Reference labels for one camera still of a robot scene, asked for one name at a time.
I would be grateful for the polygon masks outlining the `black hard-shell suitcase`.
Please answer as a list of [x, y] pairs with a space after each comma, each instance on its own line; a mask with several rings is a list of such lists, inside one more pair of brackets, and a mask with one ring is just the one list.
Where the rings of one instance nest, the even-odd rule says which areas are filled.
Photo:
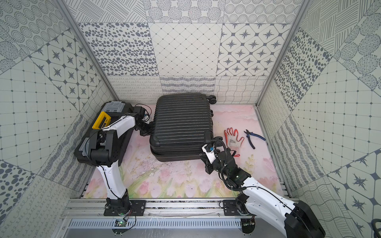
[[206, 157], [202, 148], [213, 141], [216, 96], [180, 93], [161, 96], [156, 103], [151, 153], [160, 162], [197, 160]]

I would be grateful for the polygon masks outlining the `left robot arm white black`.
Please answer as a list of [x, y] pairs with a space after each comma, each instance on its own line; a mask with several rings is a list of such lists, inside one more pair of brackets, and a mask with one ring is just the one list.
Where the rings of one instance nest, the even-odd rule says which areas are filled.
[[86, 156], [97, 167], [106, 185], [105, 216], [129, 217], [133, 206], [128, 189], [122, 181], [119, 166], [122, 163], [133, 131], [142, 136], [150, 135], [150, 114], [142, 106], [122, 104], [105, 105], [92, 126], [92, 135], [86, 142]]

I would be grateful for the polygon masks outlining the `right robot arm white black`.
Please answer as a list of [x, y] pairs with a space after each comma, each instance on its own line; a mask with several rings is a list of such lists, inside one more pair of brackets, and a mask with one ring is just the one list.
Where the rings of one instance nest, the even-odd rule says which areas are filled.
[[259, 216], [287, 238], [325, 237], [324, 228], [307, 203], [295, 202], [271, 191], [239, 168], [227, 150], [219, 152], [205, 145], [202, 151], [206, 172], [218, 172], [224, 185], [239, 193], [236, 206], [241, 214]]

